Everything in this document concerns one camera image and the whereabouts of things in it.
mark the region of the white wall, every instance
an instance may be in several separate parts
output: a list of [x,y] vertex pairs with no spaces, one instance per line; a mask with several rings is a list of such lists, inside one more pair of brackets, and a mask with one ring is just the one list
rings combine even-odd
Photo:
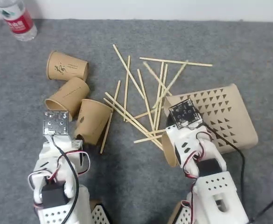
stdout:
[[33,18],[273,21],[273,0],[25,0]]

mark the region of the kraft paper cup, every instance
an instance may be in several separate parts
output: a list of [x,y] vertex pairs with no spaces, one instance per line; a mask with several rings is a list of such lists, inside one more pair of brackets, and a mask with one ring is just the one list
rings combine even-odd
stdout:
[[80,78],[74,77],[66,82],[55,94],[45,100],[52,111],[69,111],[69,121],[79,111],[81,100],[89,93],[88,85]]
[[73,77],[78,77],[86,81],[88,70],[87,61],[58,51],[52,51],[47,61],[47,77],[49,79],[68,81]]
[[175,149],[169,140],[168,134],[164,133],[161,137],[162,148],[166,158],[166,161],[171,167],[175,167],[178,164]]
[[111,112],[111,108],[105,104],[91,99],[83,99],[74,135],[82,137],[84,143],[96,145]]

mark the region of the red bottle label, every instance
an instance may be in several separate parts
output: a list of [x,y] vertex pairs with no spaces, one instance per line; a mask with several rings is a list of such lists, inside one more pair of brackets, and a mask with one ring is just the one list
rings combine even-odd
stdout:
[[30,17],[27,9],[25,9],[24,14],[16,20],[4,19],[9,25],[11,31],[15,34],[23,34],[28,32],[33,27],[33,20]]

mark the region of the robotic arm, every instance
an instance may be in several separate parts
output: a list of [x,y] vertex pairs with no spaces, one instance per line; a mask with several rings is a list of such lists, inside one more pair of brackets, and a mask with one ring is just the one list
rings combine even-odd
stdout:
[[82,150],[82,140],[68,134],[68,112],[45,112],[43,135],[47,141],[28,176],[40,223],[93,224],[88,189],[77,185],[77,176],[90,168],[90,158]]
[[169,110],[175,124],[166,128],[162,143],[168,138],[173,150],[165,156],[172,165],[176,159],[185,175],[195,180],[187,200],[181,201],[179,212],[169,223],[246,224],[248,217],[234,181],[191,99]]

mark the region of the water bottle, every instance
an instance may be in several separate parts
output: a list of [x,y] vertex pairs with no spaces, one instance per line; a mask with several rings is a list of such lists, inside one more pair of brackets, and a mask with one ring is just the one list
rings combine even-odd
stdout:
[[22,0],[0,0],[0,13],[17,40],[29,41],[37,35],[37,28]]

